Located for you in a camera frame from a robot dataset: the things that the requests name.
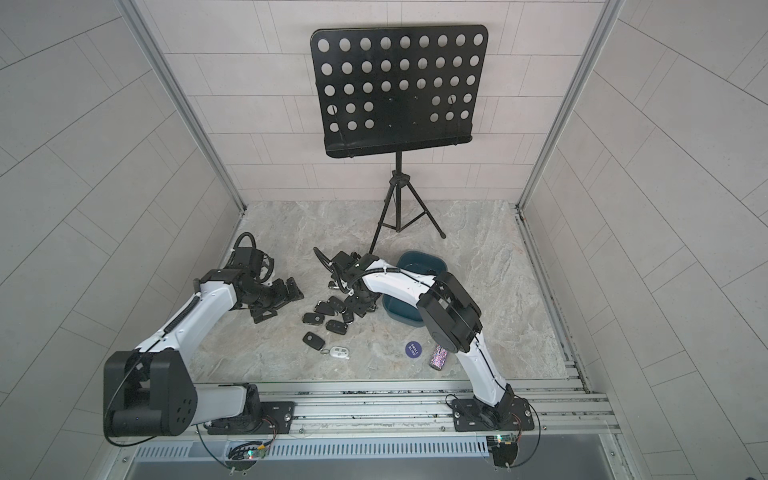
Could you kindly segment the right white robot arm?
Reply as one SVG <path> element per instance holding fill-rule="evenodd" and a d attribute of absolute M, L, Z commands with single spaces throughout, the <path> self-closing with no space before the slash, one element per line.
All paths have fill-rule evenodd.
<path fill-rule="evenodd" d="M 515 393 L 488 352 L 481 309 L 454 275 L 419 274 L 373 254 L 341 251 L 329 258 L 317 247 L 313 252 L 347 295 L 345 304 L 353 314 L 364 317 L 374 311 L 383 295 L 415 308 L 432 339 L 455 354 L 467 373 L 481 421 L 499 428 L 513 420 Z"/>

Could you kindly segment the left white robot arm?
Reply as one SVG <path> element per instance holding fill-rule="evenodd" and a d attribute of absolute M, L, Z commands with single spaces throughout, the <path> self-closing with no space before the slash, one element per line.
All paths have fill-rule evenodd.
<path fill-rule="evenodd" d="M 191 426 L 210 435 L 286 434 L 291 402 L 264 404 L 253 383 L 196 384 L 188 364 L 228 312 L 246 310 L 255 323 L 302 299 L 293 278 L 274 279 L 274 261 L 245 232 L 227 263 L 194 280 L 194 293 L 132 350 L 117 351 L 103 369 L 103 434 L 113 446 L 178 436 Z"/>

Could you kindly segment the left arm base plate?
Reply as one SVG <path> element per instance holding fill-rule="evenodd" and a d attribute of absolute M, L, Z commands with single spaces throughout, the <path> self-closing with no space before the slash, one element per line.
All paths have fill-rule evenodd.
<path fill-rule="evenodd" d="M 275 435 L 288 434 L 296 404 L 289 401 L 266 402 L 260 410 L 249 409 L 238 416 L 204 422 L 210 435 Z"/>

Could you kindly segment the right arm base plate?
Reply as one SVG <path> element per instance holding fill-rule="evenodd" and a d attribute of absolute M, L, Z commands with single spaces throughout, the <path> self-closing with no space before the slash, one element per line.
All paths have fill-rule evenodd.
<path fill-rule="evenodd" d="M 495 407 L 475 398 L 451 397 L 447 405 L 452 410 L 457 432 L 526 432 L 536 428 L 532 408 L 521 397 L 513 397 Z"/>

